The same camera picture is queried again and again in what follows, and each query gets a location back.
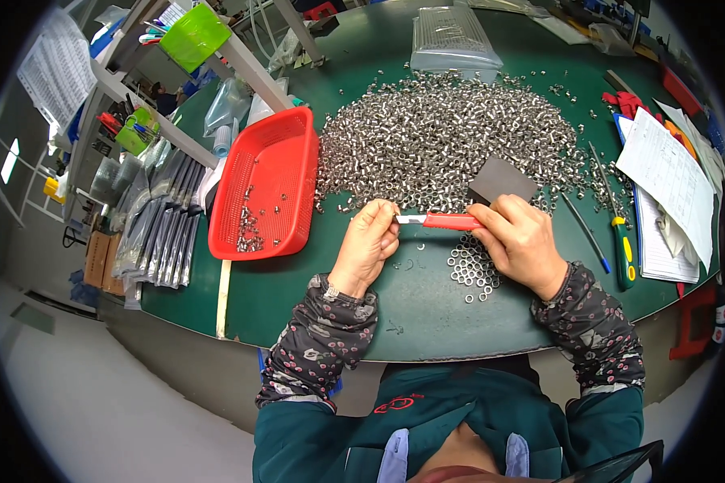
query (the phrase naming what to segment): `red plastic basket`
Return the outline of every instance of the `red plastic basket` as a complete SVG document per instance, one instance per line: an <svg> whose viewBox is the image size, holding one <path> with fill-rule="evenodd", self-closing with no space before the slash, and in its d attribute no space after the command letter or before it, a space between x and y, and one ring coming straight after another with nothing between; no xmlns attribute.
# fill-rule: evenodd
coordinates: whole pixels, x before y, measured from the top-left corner
<svg viewBox="0 0 725 483"><path fill-rule="evenodd" d="M293 107L256 122L236 138L209 223L209 251L215 258L259 260L292 255L306 245L319 156L313 121L307 107ZM250 186L254 188L245 200ZM237 251L243 206L258 218L255 227L264 238L262 250Z"/></svg>

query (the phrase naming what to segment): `green work table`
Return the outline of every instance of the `green work table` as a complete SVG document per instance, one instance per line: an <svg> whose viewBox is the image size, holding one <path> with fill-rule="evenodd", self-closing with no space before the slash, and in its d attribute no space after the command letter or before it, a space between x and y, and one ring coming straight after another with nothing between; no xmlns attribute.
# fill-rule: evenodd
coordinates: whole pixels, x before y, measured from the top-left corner
<svg viewBox="0 0 725 483"><path fill-rule="evenodd" d="M320 132L325 113L366 92L377 76L379 82L397 82L410 72L403 64L410 58L412 18L424 6L445 2L389 0L338 15L340 25L330 35L317 39L328 60L319 69L308 66L289 70L290 93L310 103L315 113L315 128ZM656 109L653 97L676 106L676 101L659 82L656 63L637 57L610 57L592 45L567 45L558 37L522 14L476 10L494 50L502 58L502 71L511 76L526 75L532 90L545 95L562 109L573 126L585 125L578 135L578 146L588 147L588 140L603 151L603 162L618 159L621 150L618 132L611 114L601 102L601 94L611 92L602 76L613 69L642 101ZM557 97L548 87L560 83L577 96L571 103ZM181 106L179 126L198 138L201 123L214 97L208 86ZM591 119L589 110L599 117ZM582 260L592 269L601 284L618 297L631 320L639 320L674 303L674 283L637 277L636 285L626 292L618 289L615 278L614 246L609 227L610 213L594 211L590 192L583 199L569 195L594 230L606 256L613 260L613 273L605 274L599 258L591 248L578 221L563 202L553 215L556 245L567 260ZM306 247L292 256L231 266L226 338L250 345L270 347L290 319L290 310L303 297L309 278L329 271L346 231L349 215L336 211L348 195L329 196L323 202L325 213L314 213ZM701 267L699 284L718 270L717 203L712 219L714 254L707 274ZM636 219L630 220L636 226ZM551 346L549 335L535 325L529 311L532 293L509 280L494 290L488 301L475 299L465 303L464 295L478 293L477 287L460 286L450 279L446 263L461 234L443 229L402 227L400 248L388 260L373 285L379 293L379 327L377 340L371 345L367 360L373 361L440 361L473 359L495 355L530 352ZM638 268L636 229L630 233L635 264ZM145 286L142 307L174 324L215 336L221 261L209 253L207 222L203 219L196 235L191 283L185 289ZM696 285L686 285L692 291Z"/></svg>

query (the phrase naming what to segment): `green and yellow screwdriver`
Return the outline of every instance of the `green and yellow screwdriver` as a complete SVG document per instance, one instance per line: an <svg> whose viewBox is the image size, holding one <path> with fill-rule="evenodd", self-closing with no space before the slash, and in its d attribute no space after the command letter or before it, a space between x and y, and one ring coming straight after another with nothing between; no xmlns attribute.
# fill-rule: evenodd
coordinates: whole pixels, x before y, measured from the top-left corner
<svg viewBox="0 0 725 483"><path fill-rule="evenodd" d="M618 206L615 204L615 198L612 197L612 189L609 187L607 175L604 172L604 165L601 164L599 157L596 155L596 149L590 141L588 142L588 146L590 146L590 152L593 154L594 159L599 163L601 179L604 180L605 188L607 188L607 196L612 204L612 212L615 214L615 217L610 222L610 226L612 226L612 232L615 234L615 258L618 260L618 270L616 272L621 290L628 290L634 286L636 269L633 266L634 260L631 253L631 244L628 242L626 219L618 213Z"/></svg>

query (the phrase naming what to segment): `red stool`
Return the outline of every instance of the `red stool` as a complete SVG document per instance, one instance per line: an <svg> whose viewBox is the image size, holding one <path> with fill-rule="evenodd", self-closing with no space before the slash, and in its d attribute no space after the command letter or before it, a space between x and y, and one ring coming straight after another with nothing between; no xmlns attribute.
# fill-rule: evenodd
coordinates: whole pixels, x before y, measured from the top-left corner
<svg viewBox="0 0 725 483"><path fill-rule="evenodd" d="M706 344L711 339L711 331L707 331L706 335L701 339L691 341L690 315L694 308L709 305L714 307L716 303L715 298L715 286L708 285L687 295L679 302L679 308L682 309L682 318L679 321L679 344L677 347L672 347L669 350L669 361L685 359L686 357L704 352Z"/></svg>
<svg viewBox="0 0 725 483"><path fill-rule="evenodd" d="M332 3L325 2L319 7L315 7L304 12L304 20L319 20L322 17L330 17L337 13L336 7L334 7Z"/></svg>

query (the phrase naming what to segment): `floral patterned sleeve cuff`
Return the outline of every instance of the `floral patterned sleeve cuff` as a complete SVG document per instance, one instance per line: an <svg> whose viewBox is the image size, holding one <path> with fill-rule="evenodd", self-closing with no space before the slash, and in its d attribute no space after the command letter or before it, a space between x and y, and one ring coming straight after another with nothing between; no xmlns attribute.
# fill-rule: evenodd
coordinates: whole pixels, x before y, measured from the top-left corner
<svg viewBox="0 0 725 483"><path fill-rule="evenodd" d="M644 389L642 343L620 302L601 287L593 273L572 262L553 300L534 302L537 323L553 334L561 353L574 363L584 396L628 386Z"/></svg>
<svg viewBox="0 0 725 483"><path fill-rule="evenodd" d="M378 320L376 292L350 297L329 285L328 274L313 276L265 361L255 404L260 409L279 400L316 400L335 411L327 393L343 367L354 369L365 355Z"/></svg>

